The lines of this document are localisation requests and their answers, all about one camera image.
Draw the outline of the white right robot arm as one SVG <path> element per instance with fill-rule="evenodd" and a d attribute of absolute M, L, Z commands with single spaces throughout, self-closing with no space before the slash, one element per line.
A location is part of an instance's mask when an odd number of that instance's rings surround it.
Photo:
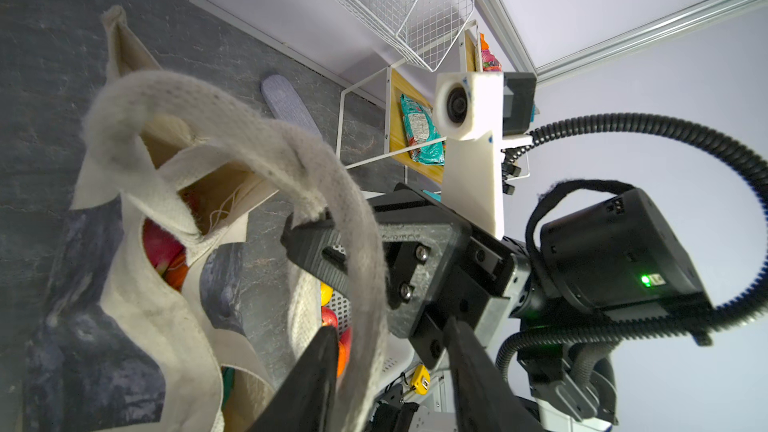
<path fill-rule="evenodd" d="M 536 396 L 576 421 L 613 418 L 608 364 L 622 342 L 715 332 L 767 312 L 767 276 L 713 306 L 649 196 L 615 180 L 555 184 L 525 240 L 498 240 L 407 186 L 285 230 L 289 260 L 336 291 L 369 273 L 376 312 L 415 321 L 430 364 L 447 357 L 462 431 L 538 431 L 508 386 L 522 364 Z"/>

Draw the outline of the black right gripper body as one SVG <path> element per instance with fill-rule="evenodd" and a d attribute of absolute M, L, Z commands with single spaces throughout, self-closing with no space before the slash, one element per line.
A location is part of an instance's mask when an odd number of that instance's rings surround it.
<path fill-rule="evenodd" d="M 430 369 L 444 360 L 450 318 L 483 346 L 530 294 L 525 245 L 487 233 L 404 184 L 369 201 L 388 265 L 390 332 L 406 339 Z"/>

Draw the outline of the cream canvas grocery bag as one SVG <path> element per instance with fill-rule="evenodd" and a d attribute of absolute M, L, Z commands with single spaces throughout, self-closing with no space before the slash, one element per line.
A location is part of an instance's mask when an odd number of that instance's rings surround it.
<path fill-rule="evenodd" d="M 263 117 L 205 81 L 163 70 L 127 24 L 103 14 L 107 81 L 83 122 L 86 154 L 26 352 L 20 431 L 248 431 L 283 385 L 240 312 L 248 219 L 274 194 L 294 224 L 366 200 L 328 144 Z M 185 248 L 180 292 L 147 259 L 149 219 Z M 318 279 L 291 265 L 288 356 L 321 323 Z M 353 341 L 329 431 L 360 431 L 388 331 L 369 273 L 351 282 Z M 222 367 L 236 370 L 224 410 Z"/>

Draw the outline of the small orange pumpkin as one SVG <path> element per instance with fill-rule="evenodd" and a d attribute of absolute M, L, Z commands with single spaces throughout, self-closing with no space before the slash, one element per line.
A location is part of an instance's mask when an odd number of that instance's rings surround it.
<path fill-rule="evenodd" d="M 174 290 L 180 292 L 186 280 L 189 267 L 186 262 L 186 253 L 180 252 L 169 264 L 163 273 L 163 280 Z"/>

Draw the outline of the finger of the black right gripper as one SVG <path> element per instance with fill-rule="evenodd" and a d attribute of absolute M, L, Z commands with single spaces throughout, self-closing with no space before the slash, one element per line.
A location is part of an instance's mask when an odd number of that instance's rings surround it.
<path fill-rule="evenodd" d="M 342 297 L 350 298 L 347 254 L 329 211 L 325 211 L 317 221 L 300 225 L 294 224 L 294 215 L 291 214 L 286 219 L 280 242 L 292 264 Z"/>

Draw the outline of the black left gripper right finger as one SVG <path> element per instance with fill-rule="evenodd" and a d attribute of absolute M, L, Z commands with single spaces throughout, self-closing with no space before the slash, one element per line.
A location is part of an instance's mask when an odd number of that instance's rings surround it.
<path fill-rule="evenodd" d="M 460 431 L 541 431 L 513 394 L 473 330 L 452 317 L 443 328 Z"/>

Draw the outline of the green bell pepper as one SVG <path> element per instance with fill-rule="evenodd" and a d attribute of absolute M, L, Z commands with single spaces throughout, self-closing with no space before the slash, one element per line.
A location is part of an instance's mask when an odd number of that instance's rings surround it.
<path fill-rule="evenodd" d="M 221 410 L 224 410 L 234 388 L 236 370 L 231 367 L 222 367 L 221 374 L 222 374 Z"/>

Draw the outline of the pink dragon fruit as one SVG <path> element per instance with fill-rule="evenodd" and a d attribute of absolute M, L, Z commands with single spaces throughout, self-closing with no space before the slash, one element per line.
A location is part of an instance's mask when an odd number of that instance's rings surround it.
<path fill-rule="evenodd" d="M 147 259 L 160 275 L 164 275 L 185 251 L 184 246 L 171 233 L 149 219 L 143 224 L 142 241 Z"/>

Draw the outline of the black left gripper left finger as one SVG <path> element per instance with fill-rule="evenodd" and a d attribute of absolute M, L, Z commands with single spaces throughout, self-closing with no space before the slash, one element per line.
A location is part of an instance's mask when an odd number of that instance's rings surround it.
<path fill-rule="evenodd" d="M 337 365 L 336 329 L 321 326 L 248 431 L 329 431 Z"/>

